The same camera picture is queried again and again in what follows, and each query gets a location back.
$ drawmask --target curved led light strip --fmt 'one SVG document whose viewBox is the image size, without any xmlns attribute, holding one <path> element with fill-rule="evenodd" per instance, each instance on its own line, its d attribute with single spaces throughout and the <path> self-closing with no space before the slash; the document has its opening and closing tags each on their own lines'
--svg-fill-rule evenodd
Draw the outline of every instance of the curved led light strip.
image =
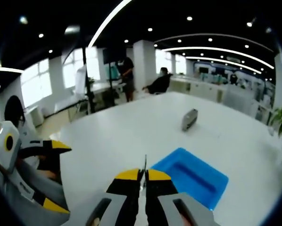
<svg viewBox="0 0 282 226">
<path fill-rule="evenodd" d="M 96 33 L 94 34 L 92 40 L 89 43 L 89 48 L 92 47 L 99 37 L 99 35 L 102 33 L 103 29 L 108 25 L 108 23 L 114 18 L 114 16 L 117 15 L 117 13 L 120 12 L 128 3 L 130 3 L 132 0 L 123 0 L 119 5 L 116 6 L 116 8 L 113 9 L 113 11 L 105 18 L 103 23 L 100 25 Z"/>
<path fill-rule="evenodd" d="M 244 56 L 244 57 L 248 57 L 248 58 L 251 58 L 253 60 L 256 60 L 268 67 L 270 67 L 271 69 L 274 69 L 274 67 L 268 63 L 266 63 L 265 61 L 262 61 L 254 56 L 250 56 L 248 54 L 245 54 L 245 53 L 241 53 L 241 52 L 238 52 L 238 51 L 234 51 L 234 50 L 230 50 L 230 49 L 225 49 L 225 48 L 215 48 L 215 47 L 176 47 L 176 48 L 166 48 L 166 49 L 163 49 L 162 51 L 173 51 L 173 50 L 185 50 L 185 49 L 206 49 L 206 50 L 218 50 L 218 51 L 223 51 L 223 52 L 228 52 L 228 53 L 235 53 L 235 54 L 238 54 L 238 55 L 241 55 L 241 56 Z"/>
<path fill-rule="evenodd" d="M 8 68 L 8 67 L 0 67 L 0 72 L 15 72 L 15 73 L 23 73 L 23 70 Z"/>
<path fill-rule="evenodd" d="M 199 56 L 187 56 L 186 59 L 213 60 L 213 61 L 218 61 L 218 62 L 223 62 L 223 63 L 228 63 L 228 64 L 236 65 L 236 66 L 239 66 L 239 67 L 242 67 L 242 68 L 247 68 L 247 69 L 249 69 L 251 71 L 254 71 L 254 72 L 258 73 L 258 74 L 261 74 L 260 71 L 255 70 L 252 67 L 241 65 L 241 64 L 238 64 L 238 63 L 235 63 L 235 62 L 232 62 L 232 61 L 228 61 L 228 60 L 220 60 L 220 59 L 215 59 L 215 58 L 199 57 Z"/>
<path fill-rule="evenodd" d="M 273 50 L 271 50 L 270 48 L 268 48 L 267 46 L 264 46 L 256 41 L 250 40 L 250 39 L 246 39 L 243 37 L 239 37 L 239 36 L 235 36 L 235 35 L 230 35 L 230 34 L 216 34 L 216 33 L 197 33 L 197 34 L 182 34 L 182 35 L 177 35 L 177 36 L 172 36 L 172 37 L 168 37 L 168 38 L 164 38 L 164 39 L 159 39 L 156 42 L 160 42 L 160 41 L 165 41 L 165 40 L 169 40 L 169 39 L 178 39 L 178 38 L 183 38 L 183 37 L 192 37 L 192 36 L 224 36 L 224 37 L 230 37 L 230 38 L 235 38 L 235 39 L 241 39 L 241 40 L 245 40 L 248 42 L 252 42 L 253 44 L 256 44 L 258 46 L 261 46 L 271 52 L 274 52 Z"/>
</svg>

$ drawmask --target office desk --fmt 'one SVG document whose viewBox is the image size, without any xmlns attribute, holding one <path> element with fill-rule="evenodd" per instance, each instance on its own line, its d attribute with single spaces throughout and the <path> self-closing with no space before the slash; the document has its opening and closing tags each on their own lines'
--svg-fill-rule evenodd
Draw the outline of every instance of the office desk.
<svg viewBox="0 0 282 226">
<path fill-rule="evenodd" d="M 119 88 L 124 86 L 125 84 L 114 81 L 112 82 L 113 88 Z M 94 83 L 90 89 L 93 94 L 98 94 L 101 92 L 104 92 L 110 88 L 109 82 L 102 82 L 102 83 Z M 87 97 L 82 97 L 81 95 L 75 95 L 75 87 L 71 90 L 73 93 L 73 96 L 68 97 L 67 99 L 64 99 L 62 101 L 59 101 L 55 104 L 55 113 L 61 112 L 63 110 L 69 109 L 70 107 L 73 107 L 80 102 L 86 101 Z"/>
<path fill-rule="evenodd" d="M 181 131 L 190 109 L 197 123 Z M 151 167 L 183 147 L 229 177 L 214 210 L 222 226 L 257 226 L 277 201 L 276 155 L 282 142 L 262 123 L 223 105 L 180 93 L 165 93 L 83 117 L 51 138 L 72 147 L 60 157 L 69 209 L 104 191 L 121 171 Z"/>
<path fill-rule="evenodd" d="M 113 81 L 112 82 L 112 86 L 113 88 L 120 88 L 123 87 L 125 84 L 124 83 L 120 83 L 117 81 Z M 91 88 L 91 92 L 93 92 L 93 94 L 98 94 L 98 93 L 102 93 L 106 90 L 108 90 L 110 88 L 109 82 L 96 82 L 93 83 L 93 85 L 90 87 Z"/>
</svg>

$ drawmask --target person in black shirt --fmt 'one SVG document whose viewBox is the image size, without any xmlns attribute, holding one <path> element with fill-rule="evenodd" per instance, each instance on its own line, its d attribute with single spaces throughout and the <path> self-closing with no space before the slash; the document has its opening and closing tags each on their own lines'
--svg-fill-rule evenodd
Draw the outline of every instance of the person in black shirt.
<svg viewBox="0 0 282 226">
<path fill-rule="evenodd" d="M 237 76 L 233 73 L 231 76 L 230 76 L 230 84 L 233 84 L 233 85 L 237 85 Z"/>
<path fill-rule="evenodd" d="M 151 85 L 143 87 L 142 90 L 150 94 L 165 93 L 169 87 L 170 76 L 172 76 L 172 74 L 168 73 L 168 69 L 166 67 L 161 67 L 160 74 L 162 76 L 154 80 Z"/>
<path fill-rule="evenodd" d="M 116 65 L 121 74 L 122 82 L 125 83 L 123 91 L 125 93 L 126 101 L 133 101 L 133 93 L 135 91 L 133 82 L 133 62 L 129 57 L 126 57 L 123 62 Z"/>
</svg>

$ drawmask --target computer monitor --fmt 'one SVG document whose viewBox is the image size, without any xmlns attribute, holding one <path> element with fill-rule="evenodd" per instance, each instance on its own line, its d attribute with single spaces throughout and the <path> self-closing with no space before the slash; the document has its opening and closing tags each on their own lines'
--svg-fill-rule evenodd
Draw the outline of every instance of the computer monitor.
<svg viewBox="0 0 282 226">
<path fill-rule="evenodd" d="M 199 72 L 200 72 L 200 73 L 206 73 L 206 74 L 207 74 L 207 73 L 208 73 L 208 68 L 207 68 L 207 67 L 200 67 L 200 68 L 199 68 Z"/>
<path fill-rule="evenodd" d="M 219 68 L 219 67 L 217 67 L 215 73 L 216 73 L 216 74 L 223 75 L 223 74 L 225 74 L 225 69 L 224 69 L 224 68 Z"/>
</svg>

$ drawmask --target person's hair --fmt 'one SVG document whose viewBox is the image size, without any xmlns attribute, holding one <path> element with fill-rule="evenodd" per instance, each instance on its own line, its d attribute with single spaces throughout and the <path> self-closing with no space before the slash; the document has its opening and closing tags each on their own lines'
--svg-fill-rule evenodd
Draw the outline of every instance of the person's hair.
<svg viewBox="0 0 282 226">
<path fill-rule="evenodd" d="M 161 67 L 160 71 L 165 72 L 166 74 L 168 73 L 168 69 L 166 67 Z"/>
<path fill-rule="evenodd" d="M 15 127 L 18 127 L 20 118 L 22 117 L 23 123 L 25 122 L 25 114 L 17 96 L 11 96 L 6 103 L 5 107 L 5 120 L 11 121 Z"/>
</svg>

